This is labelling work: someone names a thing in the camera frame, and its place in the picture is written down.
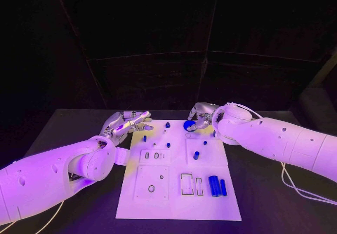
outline table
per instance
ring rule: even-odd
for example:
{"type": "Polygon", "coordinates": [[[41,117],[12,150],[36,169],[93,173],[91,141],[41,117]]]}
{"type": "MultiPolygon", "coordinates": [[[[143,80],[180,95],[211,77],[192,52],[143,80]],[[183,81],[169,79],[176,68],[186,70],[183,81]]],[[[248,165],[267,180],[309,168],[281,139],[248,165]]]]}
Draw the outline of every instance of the table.
{"type": "MultiPolygon", "coordinates": [[[[90,139],[119,110],[58,109],[28,151],[28,156],[90,139]]],[[[155,119],[186,119],[189,111],[152,111],[155,119]]],[[[260,112],[294,124],[290,111],[260,112]]],[[[120,147],[129,148],[131,134],[120,147]]],[[[229,171],[242,221],[116,219],[124,166],[114,165],[108,177],[71,197],[42,233],[144,234],[330,234],[337,233],[336,206],[303,198],[281,181],[281,164],[241,146],[225,145],[229,171]]],[[[288,165],[297,186],[337,200],[337,184],[306,169],[288,165]]],[[[58,205],[42,214],[18,221],[6,233],[35,233],[47,224],[58,205]]]]}

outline hole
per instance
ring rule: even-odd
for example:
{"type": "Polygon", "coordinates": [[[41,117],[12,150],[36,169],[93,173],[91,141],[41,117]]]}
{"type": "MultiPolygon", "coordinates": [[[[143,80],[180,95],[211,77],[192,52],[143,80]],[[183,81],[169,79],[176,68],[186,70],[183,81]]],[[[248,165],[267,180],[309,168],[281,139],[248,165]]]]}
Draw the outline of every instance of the hole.
{"type": "Polygon", "coordinates": [[[52,170],[54,170],[55,173],[58,173],[58,167],[57,167],[57,165],[52,165],[52,170]]]}
{"type": "Polygon", "coordinates": [[[25,184],[26,184],[26,181],[25,181],[25,179],[22,177],[19,178],[19,183],[21,183],[22,186],[25,186],[25,184]]]}
{"type": "Polygon", "coordinates": [[[153,185],[149,186],[149,191],[150,191],[152,193],[155,192],[155,186],[153,186],[153,185]]]}

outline blue object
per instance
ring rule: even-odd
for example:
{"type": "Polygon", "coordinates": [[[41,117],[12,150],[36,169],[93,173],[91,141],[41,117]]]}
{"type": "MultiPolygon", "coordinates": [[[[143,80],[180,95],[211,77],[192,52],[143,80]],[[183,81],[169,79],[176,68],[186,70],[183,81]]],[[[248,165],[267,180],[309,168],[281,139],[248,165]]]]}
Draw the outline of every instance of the blue object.
{"type": "Polygon", "coordinates": [[[222,189],[221,189],[221,183],[219,183],[219,179],[216,175],[209,177],[209,186],[211,186],[212,196],[214,197],[221,196],[222,189]]]}
{"type": "Polygon", "coordinates": [[[195,156],[193,156],[193,159],[195,159],[195,160],[198,160],[199,155],[201,155],[201,153],[199,153],[199,151],[196,151],[196,152],[195,152],[195,156]]]}
{"type": "Polygon", "coordinates": [[[195,131],[195,130],[192,130],[192,131],[188,130],[188,128],[189,128],[195,123],[196,123],[196,122],[195,122],[193,120],[185,121],[185,130],[186,130],[188,132],[193,132],[193,131],[195,131]]]}
{"type": "Polygon", "coordinates": [[[221,185],[222,185],[222,194],[227,196],[227,185],[225,185],[225,180],[221,179],[221,185]]]}

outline peg board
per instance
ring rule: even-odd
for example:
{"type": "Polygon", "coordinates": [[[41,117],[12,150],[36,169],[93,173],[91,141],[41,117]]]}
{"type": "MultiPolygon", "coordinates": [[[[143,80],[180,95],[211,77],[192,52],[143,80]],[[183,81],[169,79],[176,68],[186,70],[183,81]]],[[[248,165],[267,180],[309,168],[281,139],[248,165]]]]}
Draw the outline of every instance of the peg board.
{"type": "Polygon", "coordinates": [[[116,218],[241,221],[224,143],[214,137],[212,126],[189,133],[183,123],[153,120],[155,130],[134,132],[116,218]],[[182,174],[192,174],[192,188],[183,188],[182,174]],[[209,176],[225,180],[228,196],[212,197],[209,176]],[[196,178],[202,179],[198,187],[196,178]],[[204,195],[196,193],[201,187],[204,195]],[[193,195],[182,195],[183,189],[193,195]]]}

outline robotic hand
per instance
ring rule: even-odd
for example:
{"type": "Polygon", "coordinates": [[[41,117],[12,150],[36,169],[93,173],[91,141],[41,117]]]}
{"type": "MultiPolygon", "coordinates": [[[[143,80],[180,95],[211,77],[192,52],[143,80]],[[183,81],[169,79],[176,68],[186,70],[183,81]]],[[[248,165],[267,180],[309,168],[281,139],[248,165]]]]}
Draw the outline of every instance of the robotic hand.
{"type": "Polygon", "coordinates": [[[150,112],[117,112],[90,140],[32,155],[0,170],[0,225],[36,215],[103,180],[129,132],[152,130],[150,112]]]}
{"type": "Polygon", "coordinates": [[[214,125],[216,137],[229,145],[242,145],[264,157],[293,164],[337,182],[337,137],[284,121],[252,117],[248,107],[228,103],[219,106],[196,103],[189,120],[198,122],[188,131],[214,125]]]}

